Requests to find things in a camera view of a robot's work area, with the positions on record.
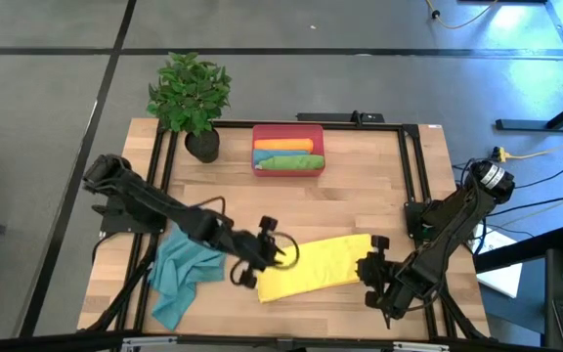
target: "black plant pot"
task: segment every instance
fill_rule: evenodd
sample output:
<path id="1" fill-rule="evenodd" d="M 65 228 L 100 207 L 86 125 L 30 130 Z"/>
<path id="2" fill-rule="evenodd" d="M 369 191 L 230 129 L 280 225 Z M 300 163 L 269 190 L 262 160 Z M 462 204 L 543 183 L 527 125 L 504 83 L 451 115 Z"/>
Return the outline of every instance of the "black plant pot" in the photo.
<path id="1" fill-rule="evenodd" d="M 193 133 L 186 135 L 186 149 L 201 162 L 212 162 L 219 157 L 221 139 L 215 129 L 202 131 L 197 137 Z"/>

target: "yellow cloth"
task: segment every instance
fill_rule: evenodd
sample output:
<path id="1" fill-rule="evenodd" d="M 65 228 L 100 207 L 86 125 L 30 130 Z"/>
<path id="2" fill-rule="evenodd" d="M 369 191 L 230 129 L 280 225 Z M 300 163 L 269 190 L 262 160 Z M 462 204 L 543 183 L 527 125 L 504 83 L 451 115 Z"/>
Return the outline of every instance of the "yellow cloth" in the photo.
<path id="1" fill-rule="evenodd" d="M 309 138 L 303 139 L 277 139 L 277 140 L 257 140 L 253 149 L 269 151 L 306 151 L 312 152 L 314 142 Z"/>
<path id="2" fill-rule="evenodd" d="M 294 247 L 278 254 L 284 264 L 294 259 Z M 267 269 L 258 276 L 258 298 L 270 302 L 311 290 L 357 283 L 357 261 L 372 251 L 370 235 L 351 235 L 299 245 L 299 261 L 288 270 Z"/>

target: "blue towel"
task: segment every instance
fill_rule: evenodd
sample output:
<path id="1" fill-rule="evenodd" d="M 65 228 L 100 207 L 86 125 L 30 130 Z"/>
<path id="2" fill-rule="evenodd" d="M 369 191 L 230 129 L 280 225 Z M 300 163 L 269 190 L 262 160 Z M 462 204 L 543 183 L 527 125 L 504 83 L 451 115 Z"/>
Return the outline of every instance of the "blue towel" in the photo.
<path id="1" fill-rule="evenodd" d="M 262 160 L 270 159 L 273 156 L 295 156 L 307 155 L 307 151 L 268 151 L 268 150 L 253 150 L 253 164 L 257 165 Z"/>
<path id="2" fill-rule="evenodd" d="M 225 253 L 192 242 L 176 224 L 160 245 L 149 275 L 160 293 L 152 315 L 174 330 L 195 299 L 195 283 L 223 281 Z"/>

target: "wooden tabletop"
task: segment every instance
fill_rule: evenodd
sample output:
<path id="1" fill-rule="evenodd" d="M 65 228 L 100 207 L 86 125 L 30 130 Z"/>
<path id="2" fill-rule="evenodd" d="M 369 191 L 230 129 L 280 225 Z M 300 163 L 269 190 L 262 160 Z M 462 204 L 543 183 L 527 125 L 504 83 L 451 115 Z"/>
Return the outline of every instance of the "wooden tabletop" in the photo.
<path id="1" fill-rule="evenodd" d="M 123 156 L 139 174 L 147 174 L 156 120 L 135 118 Z M 451 161 L 441 126 L 420 125 L 427 176 L 433 198 L 455 190 Z M 318 178 L 258 178 L 250 169 L 251 130 L 220 128 L 219 158 L 202 164 L 184 147 L 181 133 L 169 194 L 183 203 L 223 196 L 236 229 L 257 233 L 262 215 L 279 220 L 278 230 L 299 243 L 351 234 L 390 238 L 390 260 L 403 260 L 413 250 L 407 236 L 403 178 L 397 134 L 387 131 L 325 131 L 326 168 Z M 163 143 L 155 184 L 159 185 L 168 134 Z M 421 198 L 411 140 L 408 141 L 414 190 Z M 103 243 L 98 251 L 78 327 L 94 323 L 123 284 L 132 244 L 131 234 Z M 364 304 L 363 284 L 330 287 L 260 303 L 257 291 L 233 286 L 227 277 L 237 260 L 229 257 L 226 280 L 198 284 L 196 298 L 175 332 L 184 334 L 426 339 L 423 311 L 406 314 L 387 329 L 380 311 Z M 460 247 L 447 274 L 455 301 L 475 327 L 488 334 L 488 323 L 470 252 Z M 145 332 L 166 332 L 151 316 L 157 292 L 150 292 Z M 126 326 L 132 327 L 138 291 L 132 294 Z M 439 334 L 445 335 L 440 304 L 435 305 Z"/>

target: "red tray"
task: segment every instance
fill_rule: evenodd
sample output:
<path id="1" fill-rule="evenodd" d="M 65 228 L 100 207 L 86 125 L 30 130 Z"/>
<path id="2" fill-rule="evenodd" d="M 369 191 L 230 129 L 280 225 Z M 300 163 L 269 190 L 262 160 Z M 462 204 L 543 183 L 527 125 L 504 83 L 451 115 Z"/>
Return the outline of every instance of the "red tray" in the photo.
<path id="1" fill-rule="evenodd" d="M 319 170 L 258 170 L 253 164 L 253 149 L 255 141 L 261 139 L 300 139 L 310 138 L 314 143 L 312 154 L 325 157 L 323 145 L 323 128 L 321 125 L 310 124 L 279 124 L 253 126 L 253 140 L 251 142 L 251 168 L 255 176 L 260 177 L 315 177 L 325 170 L 325 164 Z"/>

